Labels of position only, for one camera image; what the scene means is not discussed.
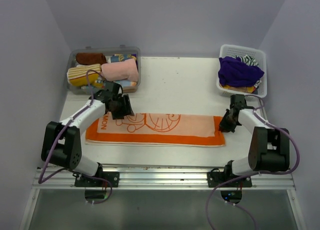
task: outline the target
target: plastic storage box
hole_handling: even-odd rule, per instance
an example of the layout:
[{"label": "plastic storage box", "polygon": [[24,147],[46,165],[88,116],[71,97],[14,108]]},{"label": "plastic storage box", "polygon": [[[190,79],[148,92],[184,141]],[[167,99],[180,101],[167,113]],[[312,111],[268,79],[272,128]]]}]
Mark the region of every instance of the plastic storage box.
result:
[{"label": "plastic storage box", "polygon": [[[79,49],[79,50],[74,50],[71,52],[68,65],[66,67],[66,70],[68,71],[69,68],[75,67],[77,62],[76,62],[76,54],[80,52],[85,52],[85,53],[103,53],[106,58],[113,56],[114,54],[123,54],[123,55],[131,55],[131,54],[136,54],[136,62],[137,62],[137,69],[139,73],[139,79],[138,82],[135,86],[126,86],[123,87],[123,92],[124,93],[130,93],[130,92],[135,92],[138,89],[138,86],[140,85],[141,82],[141,59],[140,59],[140,49],[137,47],[126,47],[124,45],[119,46],[118,48],[99,48],[99,49],[92,49],[91,47],[86,47],[85,49]],[[76,87],[68,84],[68,89],[72,91],[75,94],[86,94],[81,87]]]},{"label": "plastic storage box", "polygon": [[[260,50],[256,50],[253,48],[242,47],[242,46],[234,46],[234,45],[223,45],[220,48],[220,56],[219,57],[226,57],[226,56],[245,56],[249,55],[255,58],[255,60],[259,63],[260,69],[264,72],[263,77],[261,78],[261,83],[257,89],[257,96],[263,98],[267,95],[267,60],[266,54]],[[224,89],[219,84],[219,77],[216,78],[216,86],[218,88],[219,94],[222,96],[230,97],[234,94],[242,94],[247,95],[248,93],[240,92],[240,91],[233,91]],[[247,97],[248,100],[253,100],[254,97]]]}]

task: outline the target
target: white plastic basket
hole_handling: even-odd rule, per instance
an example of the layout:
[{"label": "white plastic basket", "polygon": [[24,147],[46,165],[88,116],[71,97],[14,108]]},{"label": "white plastic basket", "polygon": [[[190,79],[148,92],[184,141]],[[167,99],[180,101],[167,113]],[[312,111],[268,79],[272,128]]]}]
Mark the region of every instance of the white plastic basket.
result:
[{"label": "white plastic basket", "polygon": [[[260,50],[256,50],[253,48],[242,47],[242,46],[234,46],[234,45],[223,45],[220,48],[220,56],[219,57],[226,57],[226,56],[245,56],[249,55],[255,58],[255,60],[259,63],[260,69],[264,72],[263,77],[261,78],[261,83],[257,90],[257,95],[260,97],[265,97],[267,95],[267,60],[266,54]],[[242,94],[246,95],[248,93],[240,92],[240,91],[233,91],[229,89],[224,89],[219,84],[219,77],[216,78],[216,86],[218,88],[218,92],[222,96],[230,97],[234,94]],[[248,100],[253,100],[254,97],[246,97]]]}]

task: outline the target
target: lavender wall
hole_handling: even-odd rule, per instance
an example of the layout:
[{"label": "lavender wall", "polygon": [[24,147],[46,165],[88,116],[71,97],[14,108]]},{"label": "lavender wall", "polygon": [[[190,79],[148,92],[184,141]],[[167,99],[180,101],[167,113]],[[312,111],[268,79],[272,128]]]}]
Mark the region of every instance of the lavender wall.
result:
[{"label": "lavender wall", "polygon": [[258,48],[285,0],[46,0],[72,50],[138,46],[145,56],[217,57]]},{"label": "lavender wall", "polygon": [[293,174],[308,229],[319,229],[320,0],[286,0],[261,49],[268,56],[267,113],[301,150]]},{"label": "lavender wall", "polygon": [[45,126],[64,104],[70,49],[45,0],[1,0],[0,12],[0,229],[16,230]]}]

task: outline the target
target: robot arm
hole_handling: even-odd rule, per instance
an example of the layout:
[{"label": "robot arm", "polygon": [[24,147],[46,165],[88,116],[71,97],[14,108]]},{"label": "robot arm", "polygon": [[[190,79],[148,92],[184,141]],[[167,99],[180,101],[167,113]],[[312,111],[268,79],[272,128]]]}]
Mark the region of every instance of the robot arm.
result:
[{"label": "robot arm", "polygon": [[72,119],[73,122],[65,129],[60,138],[60,140],[64,139],[64,143],[57,143],[49,163],[87,176],[103,178],[101,164],[82,154],[81,135],[94,121],[109,111],[113,119],[123,119],[127,115],[133,115],[128,95],[118,94],[120,88],[119,84],[108,82],[103,90],[93,95],[93,100],[90,98],[71,117],[59,123],[50,122],[45,129],[41,152],[42,160],[46,161],[57,135]]},{"label": "robot arm", "polygon": [[236,126],[243,125],[252,134],[252,139],[248,157],[230,161],[224,167],[225,178],[253,171],[287,171],[289,168],[289,139],[260,122],[253,110],[253,107],[247,105],[244,95],[231,96],[230,110],[226,110],[219,129],[222,132],[234,132]]}]

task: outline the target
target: purple cloth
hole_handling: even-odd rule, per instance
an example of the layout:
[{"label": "purple cloth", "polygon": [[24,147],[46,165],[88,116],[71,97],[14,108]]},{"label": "purple cloth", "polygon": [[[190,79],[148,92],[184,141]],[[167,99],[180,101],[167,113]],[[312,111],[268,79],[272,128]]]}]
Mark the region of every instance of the purple cloth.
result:
[{"label": "purple cloth", "polygon": [[226,56],[219,58],[219,61],[218,76],[222,86],[250,87],[264,75],[264,72],[258,66],[248,66],[241,62],[239,57],[235,59]]}]

